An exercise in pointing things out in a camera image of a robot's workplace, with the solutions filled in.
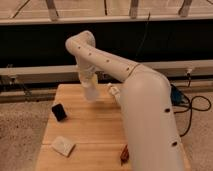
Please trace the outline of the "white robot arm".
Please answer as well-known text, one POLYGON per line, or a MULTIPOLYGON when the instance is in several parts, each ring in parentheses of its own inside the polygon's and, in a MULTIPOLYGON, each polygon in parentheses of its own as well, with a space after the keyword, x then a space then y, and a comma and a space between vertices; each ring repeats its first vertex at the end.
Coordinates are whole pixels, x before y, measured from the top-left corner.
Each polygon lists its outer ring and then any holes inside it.
POLYGON ((89 31, 68 38, 65 46, 76 59, 87 100, 98 97, 97 68, 122 83, 120 106, 132 171, 185 171, 168 79, 141 63, 97 49, 89 31))

